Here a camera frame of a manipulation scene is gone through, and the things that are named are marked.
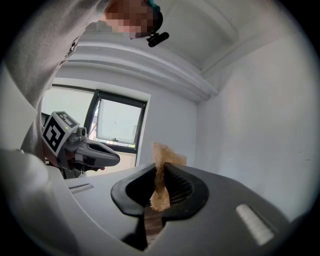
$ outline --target white wall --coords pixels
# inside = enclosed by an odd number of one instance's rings
[[[293,34],[236,60],[198,107],[194,166],[245,184],[286,214],[304,213],[319,185],[319,79]]]
[[[53,83],[100,89],[139,100],[148,97],[137,165],[152,163],[152,142],[160,142],[186,155],[187,164],[193,166],[197,135],[195,102],[118,69],[107,70],[101,64],[66,63]]]

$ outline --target window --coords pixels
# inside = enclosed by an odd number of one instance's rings
[[[53,85],[45,92],[42,112],[65,111],[81,126],[88,138],[104,143],[120,155],[120,163],[87,176],[107,174],[136,166],[146,102],[74,86]]]
[[[101,91],[91,103],[89,138],[116,152],[137,154],[146,103]]]

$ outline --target ceiling molding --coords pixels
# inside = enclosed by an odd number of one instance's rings
[[[204,99],[197,95],[193,90],[187,87],[181,87],[173,82],[166,81],[165,79],[159,80],[148,76],[148,74],[138,73],[134,70],[128,70],[123,66],[113,66],[112,63],[102,62],[102,61],[70,61],[65,62],[62,67],[57,72],[54,83],[64,83],[67,80],[77,80],[83,81],[81,85],[78,84],[68,84],[73,86],[81,86],[88,88],[86,86],[86,81],[102,83],[105,85],[105,90],[125,88],[130,90],[140,91],[142,93],[148,93],[145,89],[149,87],[150,84],[153,86],[159,86],[169,92],[175,93],[180,97],[187,100],[199,103]]]
[[[298,28],[279,13],[265,13],[239,30],[239,41],[208,57],[201,70],[202,76],[208,79],[243,56],[297,31]]]
[[[110,34],[84,34],[71,61],[102,61],[136,69],[152,78],[175,83],[193,91],[203,100],[218,92],[188,61],[162,47],[149,48],[141,40],[129,40]]]
[[[239,39],[238,31],[229,22],[228,18],[212,3],[206,0],[183,0],[190,3],[195,8],[203,12],[208,18],[210,18],[227,36],[227,38],[235,43]]]

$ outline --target person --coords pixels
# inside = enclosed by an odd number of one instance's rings
[[[30,17],[4,57],[12,79],[37,110],[22,143],[24,152],[42,161],[46,157],[57,166],[41,138],[42,98],[59,68],[75,52],[86,27],[102,20],[114,32],[130,33],[131,38],[144,37],[161,25],[155,6],[153,0],[50,0]]]

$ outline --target window frame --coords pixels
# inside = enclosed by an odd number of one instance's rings
[[[119,146],[119,145],[113,145],[113,144],[108,144],[101,142],[111,148],[112,150],[116,152],[123,152],[123,153],[130,153],[130,154],[138,154],[138,148],[139,148],[139,143],[140,143],[140,138],[141,138],[141,131],[142,131],[142,125],[143,125],[143,120],[145,117],[145,111],[146,111],[146,105],[147,102],[126,97],[123,95],[118,95],[106,91],[101,91],[99,89],[88,89],[88,88],[83,88],[83,87],[77,87],[77,86],[70,86],[70,85],[61,85],[61,84],[53,84],[53,87],[61,87],[61,88],[68,88],[68,89],[75,89],[75,90],[81,90],[81,91],[87,91],[87,92],[92,92],[94,93],[89,105],[89,108],[87,110],[86,116],[85,116],[85,121],[84,121],[84,127],[87,130],[87,133],[90,133],[91,131],[91,126],[92,122],[94,120],[96,108],[98,106],[98,103],[100,100],[108,100],[108,101],[113,101],[121,104],[126,104],[129,106],[141,108],[140,112],[140,117],[138,120],[137,128],[136,128],[136,138],[135,140],[135,147],[127,147],[127,146]]]

